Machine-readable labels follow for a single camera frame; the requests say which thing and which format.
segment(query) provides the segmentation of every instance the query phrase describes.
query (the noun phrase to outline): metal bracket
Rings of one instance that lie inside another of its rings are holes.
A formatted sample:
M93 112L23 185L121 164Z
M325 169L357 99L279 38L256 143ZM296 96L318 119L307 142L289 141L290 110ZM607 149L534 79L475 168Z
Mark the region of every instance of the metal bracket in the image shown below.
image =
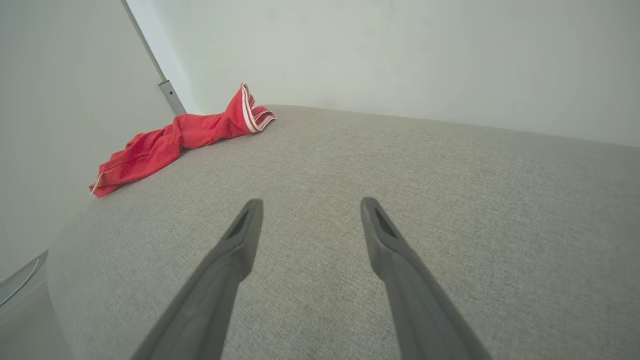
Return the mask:
M187 113L187 111L184 110L184 106L180 102L180 98L178 98L178 94L175 93L175 90L171 85L171 81L167 80L164 83L159 84L158 86L160 86L160 90L162 90L164 97L169 102L169 106L171 106L171 110L173 110L175 116L180 116Z

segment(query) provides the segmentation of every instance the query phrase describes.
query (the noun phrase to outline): white wall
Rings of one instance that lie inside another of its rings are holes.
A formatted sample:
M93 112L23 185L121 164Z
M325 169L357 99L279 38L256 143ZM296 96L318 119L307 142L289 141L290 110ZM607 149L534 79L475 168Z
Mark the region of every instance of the white wall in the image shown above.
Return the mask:
M159 82L119 0L0 2L0 279L96 200L111 153L172 121Z
M151 0L200 109L262 104L640 146L637 0Z

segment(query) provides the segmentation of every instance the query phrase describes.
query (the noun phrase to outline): gray fabric surface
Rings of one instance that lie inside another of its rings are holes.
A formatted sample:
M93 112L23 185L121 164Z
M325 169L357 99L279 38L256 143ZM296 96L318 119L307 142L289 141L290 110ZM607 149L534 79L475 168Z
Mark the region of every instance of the gray fabric surface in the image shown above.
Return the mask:
M88 209L49 253L76 357L130 356L242 205L264 199L227 359L394 359L359 202L376 197L495 359L640 357L640 149L271 106Z

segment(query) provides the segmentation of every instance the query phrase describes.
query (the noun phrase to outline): gray upholstered sofa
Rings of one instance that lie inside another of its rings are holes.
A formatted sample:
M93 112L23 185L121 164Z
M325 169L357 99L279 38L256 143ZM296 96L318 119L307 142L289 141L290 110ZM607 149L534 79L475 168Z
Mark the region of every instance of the gray upholstered sofa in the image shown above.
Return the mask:
M90 206L49 252L80 359L126 359L243 204L264 199L227 359L399 357L359 202L376 197L495 359L640 358L640 149L270 106Z

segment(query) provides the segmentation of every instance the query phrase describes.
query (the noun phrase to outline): white stripe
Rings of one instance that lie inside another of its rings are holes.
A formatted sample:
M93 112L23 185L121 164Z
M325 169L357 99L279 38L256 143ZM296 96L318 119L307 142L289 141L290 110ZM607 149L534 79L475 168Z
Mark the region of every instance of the white stripe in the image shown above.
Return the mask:
M248 106L249 102L246 94L247 91L245 90L246 84L242 83L240 87L242 88L242 115L244 116L244 123L249 131L255 133L256 129L252 126L252 122L255 123L255 120L251 119L253 115L251 114L251 110L249 110L250 107Z
M269 124L269 122L271 122L272 120L277 119L278 117L276 116L276 113L274 113L271 110L265 110L261 113L259 113L258 115L255 116L256 119L260 119L261 116L263 116L266 113L270 113L269 115L266 115L264 117L264 120L262 121L262 123L260 125L258 125L258 130L262 131L264 129L265 126L267 126L267 124Z

